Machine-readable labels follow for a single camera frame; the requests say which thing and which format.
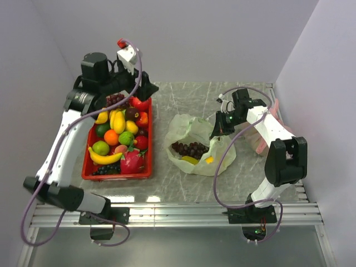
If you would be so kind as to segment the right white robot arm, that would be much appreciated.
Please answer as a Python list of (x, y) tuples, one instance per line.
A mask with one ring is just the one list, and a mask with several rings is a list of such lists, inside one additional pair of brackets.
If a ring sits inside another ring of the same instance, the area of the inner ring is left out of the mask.
[(272, 102), (265, 104), (261, 99), (249, 96), (251, 87), (235, 87), (229, 91), (233, 96), (230, 105), (225, 94), (218, 96), (220, 110), (216, 112), (215, 125), (210, 138), (231, 135), (235, 126), (249, 123), (268, 147), (265, 162), (265, 178), (251, 193), (251, 202), (243, 205), (245, 216), (251, 222), (259, 221), (265, 214), (264, 208), (277, 201), (278, 196), (291, 184), (307, 175), (308, 143), (303, 137), (296, 137), (286, 130), (272, 115)]

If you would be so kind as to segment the yellow fake lemon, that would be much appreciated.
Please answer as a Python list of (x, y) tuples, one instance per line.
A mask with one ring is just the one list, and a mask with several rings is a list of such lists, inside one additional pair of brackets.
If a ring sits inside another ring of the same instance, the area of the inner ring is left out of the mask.
[(212, 156), (210, 156), (210, 157), (208, 157), (208, 158), (205, 159), (205, 162), (206, 162), (207, 164), (211, 164), (211, 163), (214, 162), (214, 158), (213, 158)]

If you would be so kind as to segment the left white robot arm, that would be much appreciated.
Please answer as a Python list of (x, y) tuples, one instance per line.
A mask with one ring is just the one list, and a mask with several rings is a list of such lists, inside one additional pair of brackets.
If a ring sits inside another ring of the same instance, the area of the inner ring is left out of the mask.
[(23, 186), (31, 194), (24, 213), (39, 200), (64, 211), (80, 211), (105, 224), (112, 217), (111, 202), (71, 185), (75, 158), (85, 141), (85, 133), (94, 125), (102, 111), (107, 111), (106, 97), (126, 91), (146, 101), (158, 87), (142, 70), (141, 52), (124, 48), (117, 52), (117, 60), (110, 62), (101, 52), (84, 56), (81, 75), (68, 93), (62, 121), (50, 152), (34, 177), (27, 176)]

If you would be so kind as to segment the yellow fake starfruit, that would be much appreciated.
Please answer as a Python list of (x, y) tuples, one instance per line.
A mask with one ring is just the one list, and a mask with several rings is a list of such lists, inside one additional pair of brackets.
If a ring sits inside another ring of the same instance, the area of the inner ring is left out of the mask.
[(197, 165), (199, 163), (199, 160), (191, 156), (183, 156), (181, 159), (193, 165)]

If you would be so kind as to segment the green avocado print plastic bag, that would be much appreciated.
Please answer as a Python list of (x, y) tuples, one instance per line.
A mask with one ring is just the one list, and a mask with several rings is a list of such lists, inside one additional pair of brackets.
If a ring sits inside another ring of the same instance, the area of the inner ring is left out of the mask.
[(213, 125), (200, 117), (175, 115), (164, 138), (168, 158), (187, 174), (214, 176), (220, 159), (224, 157), (218, 173), (225, 171), (235, 160), (236, 150), (229, 136), (210, 138)]

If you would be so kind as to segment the red fake apple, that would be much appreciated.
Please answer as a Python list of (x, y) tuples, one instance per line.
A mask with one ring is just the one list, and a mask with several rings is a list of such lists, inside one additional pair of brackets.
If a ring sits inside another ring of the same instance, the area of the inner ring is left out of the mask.
[(150, 102), (149, 100), (141, 101), (137, 97), (131, 97), (130, 105), (141, 112), (146, 112), (149, 109)]

